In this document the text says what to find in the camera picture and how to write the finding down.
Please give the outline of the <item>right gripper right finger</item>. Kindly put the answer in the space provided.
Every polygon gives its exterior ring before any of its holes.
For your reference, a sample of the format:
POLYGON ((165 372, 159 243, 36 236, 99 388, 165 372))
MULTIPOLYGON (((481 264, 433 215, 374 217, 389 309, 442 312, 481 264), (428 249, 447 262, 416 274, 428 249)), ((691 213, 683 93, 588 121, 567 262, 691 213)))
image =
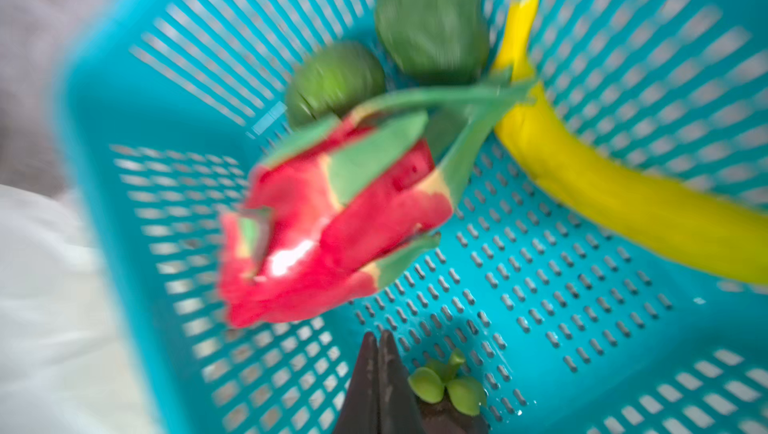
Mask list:
POLYGON ((425 434, 415 396, 408 383, 394 335, 382 332, 378 346, 379 432, 425 434))

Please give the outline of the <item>red dragon fruit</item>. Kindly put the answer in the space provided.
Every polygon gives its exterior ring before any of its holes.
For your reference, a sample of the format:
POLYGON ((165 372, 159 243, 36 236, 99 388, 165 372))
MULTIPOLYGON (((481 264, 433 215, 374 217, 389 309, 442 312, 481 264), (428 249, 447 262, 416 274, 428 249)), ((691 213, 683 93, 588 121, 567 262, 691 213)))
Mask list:
POLYGON ((480 148, 531 87, 498 74, 398 90, 293 132, 221 213, 227 324, 308 320, 388 287, 439 245, 480 148))

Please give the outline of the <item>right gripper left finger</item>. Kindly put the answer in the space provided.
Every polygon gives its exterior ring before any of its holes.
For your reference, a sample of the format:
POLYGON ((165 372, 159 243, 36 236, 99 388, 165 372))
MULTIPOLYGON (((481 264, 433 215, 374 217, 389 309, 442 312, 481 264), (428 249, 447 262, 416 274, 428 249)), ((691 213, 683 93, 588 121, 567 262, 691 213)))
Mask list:
POLYGON ((377 434, 379 429, 378 344, 367 332, 333 434, 377 434))

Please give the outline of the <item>dark mangosteen fruit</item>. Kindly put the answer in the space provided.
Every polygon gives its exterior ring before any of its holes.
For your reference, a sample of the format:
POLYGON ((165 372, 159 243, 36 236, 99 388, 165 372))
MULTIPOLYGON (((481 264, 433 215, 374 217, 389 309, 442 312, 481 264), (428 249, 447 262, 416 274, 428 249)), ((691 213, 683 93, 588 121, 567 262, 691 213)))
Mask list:
POLYGON ((486 392, 478 380, 459 374, 465 364, 463 352, 454 349, 446 363, 430 359, 408 376, 426 433, 489 432, 481 415, 487 404, 486 392))

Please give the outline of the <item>white plastic bag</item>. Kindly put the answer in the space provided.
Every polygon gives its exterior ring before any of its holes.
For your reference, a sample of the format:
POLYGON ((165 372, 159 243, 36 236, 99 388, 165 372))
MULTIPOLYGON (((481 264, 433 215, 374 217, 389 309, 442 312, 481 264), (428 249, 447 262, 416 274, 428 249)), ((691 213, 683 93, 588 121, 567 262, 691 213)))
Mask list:
POLYGON ((1 430, 161 433, 78 201, 1 189, 1 430))

